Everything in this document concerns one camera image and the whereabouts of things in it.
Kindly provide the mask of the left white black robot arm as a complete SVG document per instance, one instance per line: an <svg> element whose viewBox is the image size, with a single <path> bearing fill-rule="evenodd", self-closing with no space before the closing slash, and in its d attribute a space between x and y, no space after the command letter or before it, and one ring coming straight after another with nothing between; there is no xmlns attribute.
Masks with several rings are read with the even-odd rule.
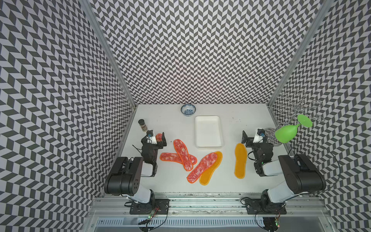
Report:
<svg viewBox="0 0 371 232"><path fill-rule="evenodd" d="M139 157L119 157L104 183L104 192L114 196L128 197L137 204L154 206L154 192L140 184L142 177L154 177L157 173L158 151L167 146L164 133L146 132L141 140Z"/></svg>

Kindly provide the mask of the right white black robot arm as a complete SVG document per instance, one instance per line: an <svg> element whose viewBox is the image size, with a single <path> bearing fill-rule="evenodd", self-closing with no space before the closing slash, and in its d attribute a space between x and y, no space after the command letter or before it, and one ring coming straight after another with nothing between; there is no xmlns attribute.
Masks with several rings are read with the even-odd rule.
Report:
<svg viewBox="0 0 371 232"><path fill-rule="evenodd" d="M274 188L262 192L259 200L265 212L273 207L283 208L283 204L302 194L310 194L326 189L324 176L304 154L278 156L272 160L273 144L267 142L263 129L258 129L254 137L242 132L241 144L244 148L251 148L254 158L254 169L260 177L283 175L285 180Z"/></svg>

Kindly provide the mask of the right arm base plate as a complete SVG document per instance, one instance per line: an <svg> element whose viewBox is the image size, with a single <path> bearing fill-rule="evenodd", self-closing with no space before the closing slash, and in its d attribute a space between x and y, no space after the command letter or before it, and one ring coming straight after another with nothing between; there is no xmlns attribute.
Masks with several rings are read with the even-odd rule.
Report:
<svg viewBox="0 0 371 232"><path fill-rule="evenodd" d="M285 203L272 203L269 200L261 201L260 199L244 199L244 204L249 215L286 215Z"/></svg>

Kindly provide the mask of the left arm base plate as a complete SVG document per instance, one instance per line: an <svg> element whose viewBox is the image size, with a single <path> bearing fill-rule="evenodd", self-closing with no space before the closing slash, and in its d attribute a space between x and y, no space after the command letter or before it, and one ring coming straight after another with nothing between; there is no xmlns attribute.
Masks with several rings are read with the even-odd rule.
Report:
<svg viewBox="0 0 371 232"><path fill-rule="evenodd" d="M167 215L169 211L169 199L155 199L151 203L132 203L129 213L131 215L149 215L152 210L157 209L156 215Z"/></svg>

